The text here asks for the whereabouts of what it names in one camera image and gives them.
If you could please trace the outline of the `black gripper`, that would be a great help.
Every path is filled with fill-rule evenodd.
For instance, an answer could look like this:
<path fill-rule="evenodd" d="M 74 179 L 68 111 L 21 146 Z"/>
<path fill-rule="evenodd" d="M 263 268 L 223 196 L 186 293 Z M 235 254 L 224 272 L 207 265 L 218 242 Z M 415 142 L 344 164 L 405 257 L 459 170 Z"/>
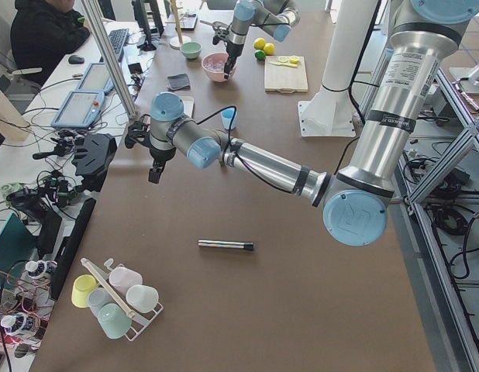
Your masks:
<path fill-rule="evenodd" d="M 146 147 L 153 158 L 153 165 L 164 166 L 166 162 L 174 157 L 174 148 L 163 150 L 160 147 L 155 147 L 150 142 L 150 124 L 145 122 L 145 118 L 149 117 L 149 114 L 143 114 L 128 127 L 127 134 L 124 138 L 124 144 L 127 149 L 132 149 L 136 144 Z M 148 181 L 150 183 L 159 183 L 160 176 L 160 167 L 151 167 L 149 169 Z"/>
<path fill-rule="evenodd" d="M 228 80 L 233 73 L 234 59 L 238 58 L 243 52 L 243 30 L 218 28 L 212 37 L 212 44 L 217 45 L 220 41 L 225 43 L 226 52 L 229 55 L 223 71 L 223 77 Z"/>

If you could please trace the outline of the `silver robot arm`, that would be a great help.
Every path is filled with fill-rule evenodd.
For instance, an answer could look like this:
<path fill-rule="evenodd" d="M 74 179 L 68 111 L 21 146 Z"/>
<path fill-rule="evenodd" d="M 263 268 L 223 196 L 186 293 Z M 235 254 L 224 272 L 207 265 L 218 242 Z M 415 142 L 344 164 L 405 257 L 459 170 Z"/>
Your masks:
<path fill-rule="evenodd" d="M 370 39 L 380 1 L 343 1 L 321 89 L 302 102 L 299 116 L 308 119 L 309 135 L 350 134 L 351 89 Z M 181 97 L 162 92 L 153 97 L 150 123 L 134 122 L 127 129 L 126 148 L 140 144 L 150 150 L 153 167 L 149 181 L 158 184 L 166 162 L 176 151 L 197 168 L 215 160 L 239 167 L 271 187 L 308 198 L 322 206 L 322 220 L 330 235 L 349 246 L 364 246 L 381 237 L 387 221 L 387 206 L 394 187 L 391 175 L 405 143 L 413 133 L 431 84 L 441 62 L 455 53 L 469 21 L 479 13 L 479 1 L 391 1 L 388 41 L 391 59 L 377 96 L 364 115 L 364 128 L 349 165 L 334 174 L 309 167 L 234 138 L 231 129 L 205 129 L 184 113 Z M 250 27 L 261 28 L 276 41 L 284 41 L 300 20 L 294 1 L 236 1 L 230 24 L 213 22 L 214 45 L 226 44 L 225 78 L 229 78 L 243 52 Z"/>
<path fill-rule="evenodd" d="M 223 77 L 228 80 L 232 74 L 236 60 L 243 52 L 250 27 L 262 29 L 276 41 L 283 42 L 299 20 L 300 12 L 294 1 L 236 1 L 229 25 L 219 21 L 212 24 L 215 31 L 212 44 L 223 41 L 226 45 Z"/>

